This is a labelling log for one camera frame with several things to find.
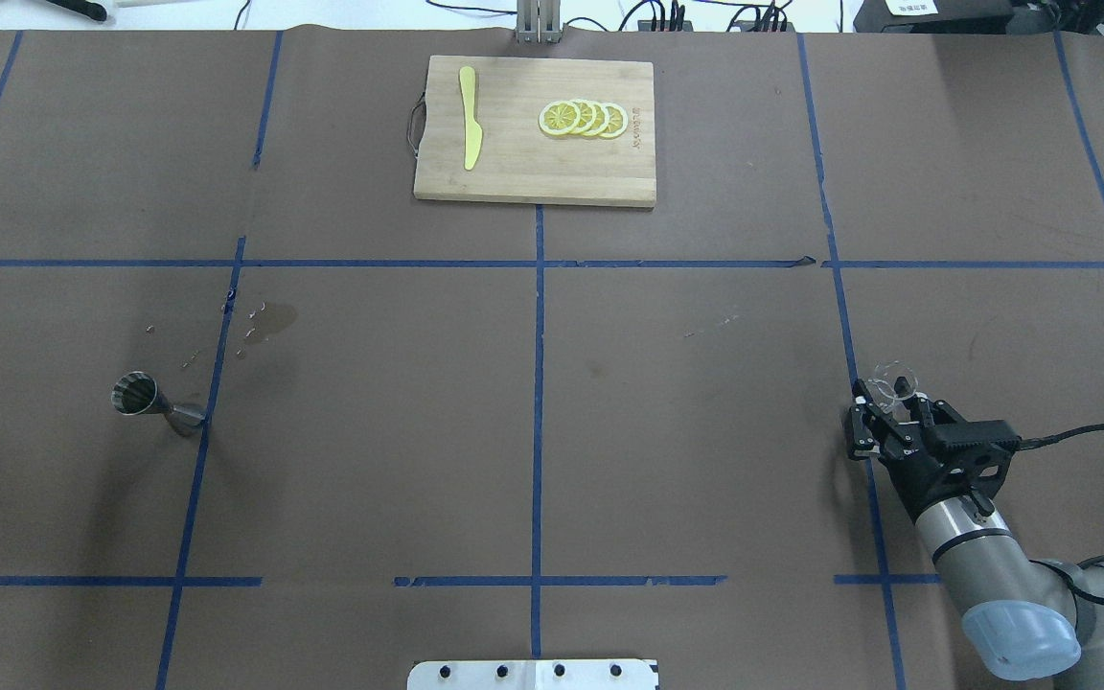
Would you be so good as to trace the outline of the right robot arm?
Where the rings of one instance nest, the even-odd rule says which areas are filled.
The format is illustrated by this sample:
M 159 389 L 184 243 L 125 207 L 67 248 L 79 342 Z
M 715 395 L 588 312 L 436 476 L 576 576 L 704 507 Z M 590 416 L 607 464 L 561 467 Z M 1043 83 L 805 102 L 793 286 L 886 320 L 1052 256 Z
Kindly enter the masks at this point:
M 995 506 L 1025 438 L 1004 420 L 970 421 L 906 379 L 854 379 L 847 454 L 875 459 L 931 558 L 987 672 L 1104 689 L 1104 556 L 1031 559 Z

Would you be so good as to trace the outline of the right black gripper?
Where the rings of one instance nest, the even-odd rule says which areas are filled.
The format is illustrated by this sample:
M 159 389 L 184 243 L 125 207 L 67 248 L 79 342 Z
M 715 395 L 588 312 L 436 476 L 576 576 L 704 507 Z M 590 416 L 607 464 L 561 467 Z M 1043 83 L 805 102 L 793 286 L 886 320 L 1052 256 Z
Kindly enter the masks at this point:
M 1021 442 L 1006 421 L 956 421 L 949 402 L 917 392 L 907 399 L 912 424 L 887 432 L 885 412 L 867 380 L 853 379 L 851 394 L 847 458 L 878 459 L 884 442 L 884 466 L 907 518 L 916 521 L 957 497 L 968 498 L 984 518 L 995 514 L 994 497 Z

